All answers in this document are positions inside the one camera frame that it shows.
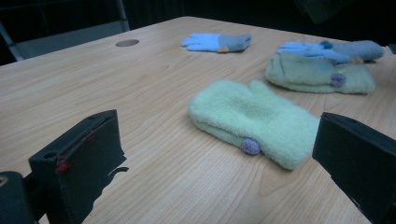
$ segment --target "light blue glove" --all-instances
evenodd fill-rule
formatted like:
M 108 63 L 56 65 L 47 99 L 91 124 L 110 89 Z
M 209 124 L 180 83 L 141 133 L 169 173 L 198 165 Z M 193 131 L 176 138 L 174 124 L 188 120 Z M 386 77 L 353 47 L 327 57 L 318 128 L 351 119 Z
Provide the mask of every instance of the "light blue glove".
M 251 34 L 222 35 L 222 34 L 191 34 L 181 42 L 187 50 L 213 51 L 226 53 L 246 49 L 251 42 Z
M 281 52 L 294 52 L 305 57 L 325 58 L 334 60 L 336 63 L 351 63 L 354 60 L 371 61 L 384 55 L 384 50 L 373 41 L 362 40 L 348 43 L 320 43 L 309 42 L 286 42 L 277 50 Z

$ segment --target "glove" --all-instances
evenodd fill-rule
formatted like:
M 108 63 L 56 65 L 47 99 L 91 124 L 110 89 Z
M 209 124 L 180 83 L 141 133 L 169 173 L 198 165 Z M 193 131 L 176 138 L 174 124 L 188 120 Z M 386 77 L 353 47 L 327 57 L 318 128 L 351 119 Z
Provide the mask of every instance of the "glove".
M 384 55 L 384 50 L 373 41 L 362 40 L 348 43 L 321 43 L 286 42 L 277 50 L 281 52 L 293 52 L 306 57 L 325 58 L 334 60 L 336 63 L 351 63 L 354 61 L 371 61 Z
M 191 34 L 181 42 L 187 50 L 213 51 L 226 53 L 241 51 L 250 45 L 251 34 L 222 35 L 222 34 Z
M 316 93 L 368 93 L 375 89 L 369 70 L 363 64 L 333 64 L 299 54 L 275 54 L 265 68 L 272 83 L 294 91 Z
M 318 131 L 317 118 L 257 80 L 217 81 L 193 97 L 189 113 L 198 129 L 289 170 L 307 158 Z

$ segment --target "table surface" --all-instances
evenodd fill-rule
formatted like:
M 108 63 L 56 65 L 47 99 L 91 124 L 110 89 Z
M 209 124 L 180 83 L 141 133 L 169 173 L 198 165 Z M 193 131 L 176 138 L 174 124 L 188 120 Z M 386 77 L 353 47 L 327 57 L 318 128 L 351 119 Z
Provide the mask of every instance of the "table surface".
M 251 33 L 242 53 L 186 51 L 190 33 Z M 131 47 L 116 47 L 137 39 Z M 287 91 L 264 68 L 286 41 L 322 37 L 192 17 L 0 67 L 0 171 L 30 173 L 28 158 L 89 115 L 117 109 L 129 167 L 116 175 L 84 223 L 369 223 L 312 158 L 290 172 L 263 155 L 199 131 L 191 97 L 229 78 L 262 80 L 319 117 L 332 112 L 396 138 L 395 57 L 367 66 L 367 95 Z

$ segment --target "light green mitten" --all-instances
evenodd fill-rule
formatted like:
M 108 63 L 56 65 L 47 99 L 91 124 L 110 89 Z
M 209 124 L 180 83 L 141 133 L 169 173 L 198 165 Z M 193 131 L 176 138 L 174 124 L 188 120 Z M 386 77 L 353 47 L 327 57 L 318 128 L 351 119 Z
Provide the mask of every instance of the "light green mitten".
M 189 112 L 197 128 L 289 170 L 310 154 L 318 131 L 316 117 L 258 80 L 217 81 L 193 97 Z
M 370 71 L 363 64 L 334 64 L 290 52 L 275 54 L 267 64 L 265 77 L 294 91 L 368 93 L 375 89 Z

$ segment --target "mitten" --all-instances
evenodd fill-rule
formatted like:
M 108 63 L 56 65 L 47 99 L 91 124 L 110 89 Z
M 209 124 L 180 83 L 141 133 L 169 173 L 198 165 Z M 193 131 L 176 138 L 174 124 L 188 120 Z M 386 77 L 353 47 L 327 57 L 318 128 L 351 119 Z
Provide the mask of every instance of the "mitten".
M 289 170 L 307 158 L 318 131 L 317 118 L 258 80 L 217 81 L 193 97 L 189 112 L 198 129 Z
M 265 68 L 265 77 L 294 91 L 368 93 L 375 89 L 375 82 L 363 64 L 334 64 L 290 52 L 275 54 Z
M 309 42 L 286 42 L 277 50 L 281 52 L 294 52 L 312 58 L 325 58 L 334 60 L 336 63 L 358 63 L 359 61 L 371 61 L 384 55 L 384 50 L 373 41 L 362 40 L 348 43 L 320 43 Z
M 222 35 L 222 34 L 191 34 L 181 42 L 187 50 L 214 51 L 226 53 L 246 49 L 251 42 L 251 34 Z

